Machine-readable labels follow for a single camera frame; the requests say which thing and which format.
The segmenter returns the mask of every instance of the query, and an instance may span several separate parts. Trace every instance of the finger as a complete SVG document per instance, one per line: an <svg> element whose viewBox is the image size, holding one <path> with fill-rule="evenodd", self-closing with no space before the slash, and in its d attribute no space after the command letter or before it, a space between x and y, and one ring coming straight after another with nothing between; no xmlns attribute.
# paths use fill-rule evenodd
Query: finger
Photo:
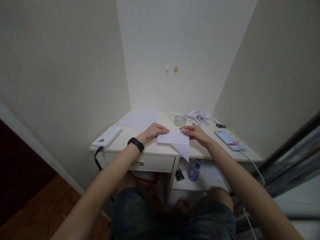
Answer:
<svg viewBox="0 0 320 240"><path fill-rule="evenodd" d="M170 130L167 129L166 127L164 127L164 126L162 126L162 125L160 125L158 123L156 123L156 125L157 125L157 128L166 130L166 133L170 132Z"/></svg>
<svg viewBox="0 0 320 240"><path fill-rule="evenodd" d="M195 132L188 130L188 129L184 129L184 128L182 129L182 133L184 133L187 136L194 136L195 135Z"/></svg>
<svg viewBox="0 0 320 240"><path fill-rule="evenodd" d="M194 125L189 125L189 126L181 127L180 130L182 130L182 129L188 129L188 130L192 130L192 131L193 131L193 130L195 129L195 127L196 127L196 126L194 126Z"/></svg>
<svg viewBox="0 0 320 240"><path fill-rule="evenodd" d="M157 128L157 134L166 134L168 133L170 130L169 129L161 129L161 128Z"/></svg>

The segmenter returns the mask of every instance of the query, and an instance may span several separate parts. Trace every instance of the shorts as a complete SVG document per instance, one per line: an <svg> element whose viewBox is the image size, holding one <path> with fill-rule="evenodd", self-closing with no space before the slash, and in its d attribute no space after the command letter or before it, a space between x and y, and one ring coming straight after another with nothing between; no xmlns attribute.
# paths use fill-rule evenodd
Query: shorts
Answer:
<svg viewBox="0 0 320 240"><path fill-rule="evenodd" d="M110 238L113 239L236 239L233 212L218 201L205 202L179 236L166 232L138 188L123 189L115 201Z"/></svg>

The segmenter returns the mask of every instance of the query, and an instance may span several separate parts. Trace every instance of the black wristwatch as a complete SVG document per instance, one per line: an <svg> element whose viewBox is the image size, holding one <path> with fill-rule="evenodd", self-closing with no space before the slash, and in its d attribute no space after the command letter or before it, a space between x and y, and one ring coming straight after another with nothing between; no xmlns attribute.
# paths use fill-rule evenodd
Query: black wristwatch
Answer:
<svg viewBox="0 0 320 240"><path fill-rule="evenodd" d="M140 141L138 141L136 138L131 138L128 141L127 145L129 145L130 143L133 143L134 145L136 145L140 152L144 150L144 145Z"/></svg>

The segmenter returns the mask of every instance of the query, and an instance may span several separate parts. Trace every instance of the plastic bottle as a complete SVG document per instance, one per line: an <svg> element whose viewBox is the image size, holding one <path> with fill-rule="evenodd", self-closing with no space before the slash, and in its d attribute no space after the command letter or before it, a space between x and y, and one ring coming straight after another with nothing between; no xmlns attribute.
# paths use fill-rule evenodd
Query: plastic bottle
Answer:
<svg viewBox="0 0 320 240"><path fill-rule="evenodd" d="M193 167L190 167L188 171L188 178L190 181L195 182L198 180L200 174L200 164L196 163Z"/></svg>

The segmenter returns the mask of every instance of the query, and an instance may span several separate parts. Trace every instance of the knee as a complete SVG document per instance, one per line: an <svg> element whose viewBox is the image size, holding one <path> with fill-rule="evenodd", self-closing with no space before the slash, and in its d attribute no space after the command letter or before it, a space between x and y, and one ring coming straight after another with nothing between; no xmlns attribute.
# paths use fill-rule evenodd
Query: knee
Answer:
<svg viewBox="0 0 320 240"><path fill-rule="evenodd" d="M207 199L209 201L221 202L233 211L233 200L230 197L230 194L221 187L216 187L208 193Z"/></svg>
<svg viewBox="0 0 320 240"><path fill-rule="evenodd" d="M132 174L132 172L127 172L126 175L121 179L120 183L117 186L116 192L117 194L127 188L127 187L138 187L137 182Z"/></svg>

